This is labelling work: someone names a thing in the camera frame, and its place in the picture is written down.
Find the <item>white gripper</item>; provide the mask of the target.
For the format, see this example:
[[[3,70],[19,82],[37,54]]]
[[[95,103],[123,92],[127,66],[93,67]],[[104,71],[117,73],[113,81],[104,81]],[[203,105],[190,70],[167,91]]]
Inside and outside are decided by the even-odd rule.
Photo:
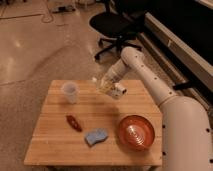
[[[109,71],[103,77],[107,77],[115,83],[115,97],[113,99],[120,99],[127,92],[127,89],[120,83],[120,80],[122,79],[121,75],[114,71]]]

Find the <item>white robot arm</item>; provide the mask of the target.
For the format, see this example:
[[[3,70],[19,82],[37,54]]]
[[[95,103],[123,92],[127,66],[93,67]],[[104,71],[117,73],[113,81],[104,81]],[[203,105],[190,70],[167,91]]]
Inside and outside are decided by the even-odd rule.
[[[213,171],[213,140],[207,111],[194,98],[178,95],[144,62],[145,55],[132,47],[101,78],[101,91],[133,70],[142,81],[162,119],[162,171]]]

